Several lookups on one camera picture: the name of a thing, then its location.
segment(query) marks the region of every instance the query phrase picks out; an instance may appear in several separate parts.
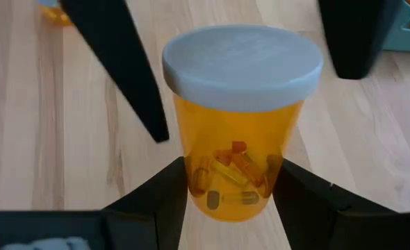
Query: bottle cap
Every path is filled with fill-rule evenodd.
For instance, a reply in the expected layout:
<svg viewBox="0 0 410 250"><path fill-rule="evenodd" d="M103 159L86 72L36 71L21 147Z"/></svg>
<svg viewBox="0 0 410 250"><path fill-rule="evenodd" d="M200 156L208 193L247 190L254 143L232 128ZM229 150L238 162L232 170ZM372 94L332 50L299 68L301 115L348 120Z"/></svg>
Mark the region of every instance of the bottle cap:
<svg viewBox="0 0 410 250"><path fill-rule="evenodd" d="M318 46L279 28L198 28L163 50L163 73L177 95L207 108L266 112L304 100L318 86Z"/></svg>

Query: wooden surface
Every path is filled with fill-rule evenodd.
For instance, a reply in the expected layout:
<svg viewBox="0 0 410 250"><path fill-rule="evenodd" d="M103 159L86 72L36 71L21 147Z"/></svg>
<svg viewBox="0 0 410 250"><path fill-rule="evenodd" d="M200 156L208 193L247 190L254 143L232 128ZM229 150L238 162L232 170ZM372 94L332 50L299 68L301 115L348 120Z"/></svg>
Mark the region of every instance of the wooden surface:
<svg viewBox="0 0 410 250"><path fill-rule="evenodd" d="M214 24L267 24L299 31L327 50L314 0L128 3L160 83L168 143L153 143L74 28L48 25L33 0L0 0L0 209L102 208L179 156L161 75L162 48L175 35ZM336 78L325 56L321 85L304 104L287 157L410 211L410 53L383 53L362 81ZM272 201L238 224L215 222L189 201L180 249L290 246Z"/></svg>

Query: yellow capsule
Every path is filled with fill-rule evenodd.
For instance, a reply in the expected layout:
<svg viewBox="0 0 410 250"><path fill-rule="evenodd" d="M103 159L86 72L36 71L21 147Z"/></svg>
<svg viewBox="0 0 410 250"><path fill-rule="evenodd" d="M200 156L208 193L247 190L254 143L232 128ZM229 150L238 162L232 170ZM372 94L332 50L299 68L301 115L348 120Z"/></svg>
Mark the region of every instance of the yellow capsule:
<svg viewBox="0 0 410 250"><path fill-rule="evenodd" d="M222 203L240 203L254 205L259 202L259 195L255 191L244 191L235 194L223 194Z"/></svg>
<svg viewBox="0 0 410 250"><path fill-rule="evenodd" d="M234 153L231 157L231 160L255 187L259 187L262 184L262 169L256 166L256 164L246 153Z"/></svg>
<svg viewBox="0 0 410 250"><path fill-rule="evenodd" d="M47 8L47 7L43 7L42 11L43 11L43 14L46 17L48 17L49 19L51 19L51 20L57 19L57 14L54 11L52 11L52 9Z"/></svg>
<svg viewBox="0 0 410 250"><path fill-rule="evenodd" d="M242 174L238 172L236 169L232 169L230 167L224 166L222 163L218 161L213 161L213 169L219 172L221 175L227 177L228 179L232 180L235 184L244 186L247 185L248 180Z"/></svg>

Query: black device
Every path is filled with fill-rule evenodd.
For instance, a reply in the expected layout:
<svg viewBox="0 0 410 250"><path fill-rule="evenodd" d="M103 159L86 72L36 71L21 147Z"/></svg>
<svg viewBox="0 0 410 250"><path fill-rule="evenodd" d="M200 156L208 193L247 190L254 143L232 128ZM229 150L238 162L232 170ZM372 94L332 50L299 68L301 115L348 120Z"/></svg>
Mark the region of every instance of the black device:
<svg viewBox="0 0 410 250"><path fill-rule="evenodd" d="M319 0L327 44L340 77L362 78L368 73L391 25L387 22L395 16L397 1L376 0L370 9L361 10L349 6L364 6L365 1L343 1L348 2L343 7L341 2ZM167 140L157 84L125 1L60 3L154 140ZM346 28L345 20L338 20L341 8L358 12L342 15L358 17L347 21L347 26L366 25L370 20L372 26L337 37L334 22ZM361 11L365 13L363 21L359 19ZM353 36L360 39L358 47L345 51L342 43ZM38 241L47 241L52 249L67 242L67 249L75 249L75 240L91 249L177 249L187 195L180 157L103 210L0 212L0 249L13 244L33 246ZM272 196L293 250L410 249L410 213L400 214L352 194L287 160Z"/></svg>

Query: orange pill bottle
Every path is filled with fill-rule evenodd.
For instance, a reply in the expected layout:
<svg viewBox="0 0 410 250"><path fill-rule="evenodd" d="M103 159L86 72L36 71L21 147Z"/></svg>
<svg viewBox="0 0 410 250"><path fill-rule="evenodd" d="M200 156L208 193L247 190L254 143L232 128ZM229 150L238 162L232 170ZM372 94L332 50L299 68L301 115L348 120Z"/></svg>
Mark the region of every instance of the orange pill bottle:
<svg viewBox="0 0 410 250"><path fill-rule="evenodd" d="M268 202L322 54L267 26L200 28L163 50L192 200L208 216L241 222Z"/></svg>
<svg viewBox="0 0 410 250"><path fill-rule="evenodd" d="M52 23L61 26L69 26L72 24L57 0L38 0L38 3L40 4L43 15Z"/></svg>

